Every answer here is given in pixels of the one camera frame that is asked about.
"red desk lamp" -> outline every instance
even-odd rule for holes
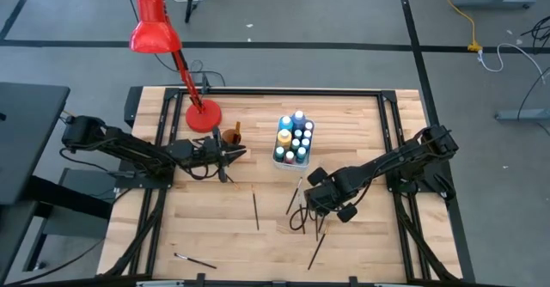
[[[181,52],[180,37],[170,24],[164,1],[137,0],[137,8],[140,21],[131,33],[130,49],[145,53],[171,52],[192,102],[186,112],[187,124],[197,132],[212,131],[222,121],[222,110],[216,102],[199,97]]]

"lamp shade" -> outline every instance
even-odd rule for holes
[[[139,23],[131,32],[132,51],[165,53],[181,49],[180,37],[170,25],[163,0],[137,0],[137,8]]]

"bottle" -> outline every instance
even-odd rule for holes
[[[303,132],[301,130],[295,130],[294,131],[294,138],[297,138],[298,140],[302,140],[302,134],[303,134]]]
[[[277,162],[282,162],[283,157],[284,157],[284,149],[279,146],[275,149],[275,160]]]
[[[306,149],[304,149],[303,147],[299,148],[298,151],[296,152],[296,162],[297,163],[303,163],[303,161],[305,161],[306,159]]]
[[[287,151],[284,155],[284,163],[292,164],[294,162],[294,153],[291,151]]]
[[[281,120],[278,122],[278,129],[283,130],[286,129],[287,131],[292,131],[292,119],[290,119],[289,116],[283,116]]]
[[[312,131],[313,130],[313,122],[307,121],[306,124],[305,124],[305,129],[309,130],[309,131]]]
[[[284,147],[286,150],[290,147],[290,142],[292,142],[292,135],[290,131],[283,129],[277,134],[277,144],[278,146]]]
[[[302,147],[306,150],[309,150],[309,139],[302,140]]]
[[[311,138],[311,131],[304,131],[303,132],[303,138],[304,139],[310,139]]]
[[[300,140],[298,140],[298,139],[292,140],[292,145],[290,146],[290,149],[291,150],[298,150],[299,147],[300,147]]]
[[[294,123],[295,130],[303,130],[303,127],[306,125],[306,116],[303,115],[302,111],[296,111],[292,115],[292,123]]]

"yellow bottle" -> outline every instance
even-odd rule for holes
[[[286,150],[290,147],[292,143],[292,134],[290,131],[283,129],[277,134],[277,145],[284,147]]]

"yellow cable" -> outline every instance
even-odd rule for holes
[[[465,13],[463,13],[460,9],[458,9],[451,0],[447,0],[447,3],[449,3],[449,5],[451,7],[453,7],[453,9],[459,14],[459,15],[462,15],[464,17],[466,17],[471,23],[472,23],[472,44],[468,45],[467,48],[470,52],[477,52],[477,51],[481,51],[483,50],[483,47],[480,46],[480,44],[478,43],[478,41],[475,40],[475,21],[468,15],[466,15]]]

